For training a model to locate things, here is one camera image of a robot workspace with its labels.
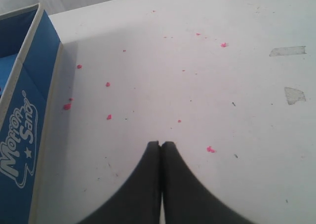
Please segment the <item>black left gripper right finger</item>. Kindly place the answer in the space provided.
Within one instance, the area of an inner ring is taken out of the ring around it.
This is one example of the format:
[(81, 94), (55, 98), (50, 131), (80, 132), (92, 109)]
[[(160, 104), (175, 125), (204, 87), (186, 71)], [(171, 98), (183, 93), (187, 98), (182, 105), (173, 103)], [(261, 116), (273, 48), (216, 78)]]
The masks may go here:
[(195, 177), (174, 142), (161, 146), (161, 180), (167, 224), (250, 224)]

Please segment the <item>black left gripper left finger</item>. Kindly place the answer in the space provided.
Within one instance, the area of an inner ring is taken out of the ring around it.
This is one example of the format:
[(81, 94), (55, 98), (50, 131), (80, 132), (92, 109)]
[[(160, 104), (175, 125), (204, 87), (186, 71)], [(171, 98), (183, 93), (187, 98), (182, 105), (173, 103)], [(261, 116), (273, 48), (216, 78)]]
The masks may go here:
[(158, 224), (161, 208), (161, 159), (151, 141), (124, 184), (81, 224)]

